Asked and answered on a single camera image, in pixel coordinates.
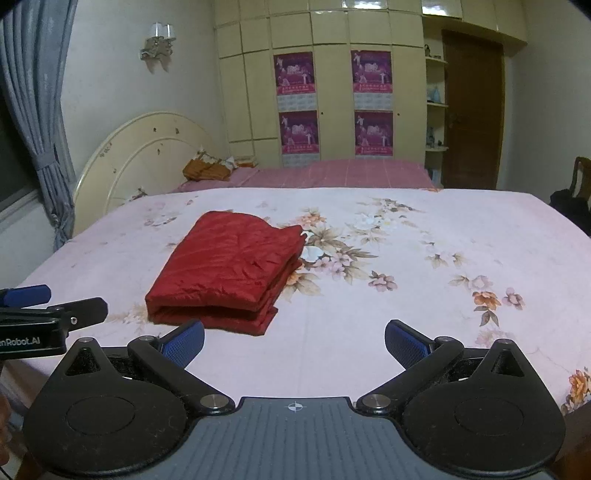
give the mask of metal screw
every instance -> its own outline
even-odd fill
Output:
[[[386,408],[388,405],[390,405],[391,400],[386,395],[373,393],[371,395],[364,396],[362,402],[368,408],[380,409]]]
[[[226,405],[230,403],[230,399],[225,395],[220,395],[217,393],[211,395],[205,395],[201,399],[201,405],[210,410],[219,410],[220,408],[224,408]]]

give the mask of folded red jacket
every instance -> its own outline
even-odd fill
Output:
[[[198,318],[208,328],[262,335],[300,266],[304,241],[298,225],[279,229],[246,213],[207,212],[146,295],[148,316],[173,325]]]

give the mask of window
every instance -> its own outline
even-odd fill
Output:
[[[31,156],[0,99],[0,212],[39,188]]]

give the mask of wall lamp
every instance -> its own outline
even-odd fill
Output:
[[[176,40],[174,27],[170,24],[155,23],[150,28],[150,37],[146,38],[144,48],[139,51],[141,60],[161,60],[173,54],[173,41]]]

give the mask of pink bedspread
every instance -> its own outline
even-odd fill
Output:
[[[228,187],[428,189],[433,184],[425,169],[416,163],[401,160],[332,160],[299,168],[239,168],[232,173],[229,181],[187,181],[175,192]]]

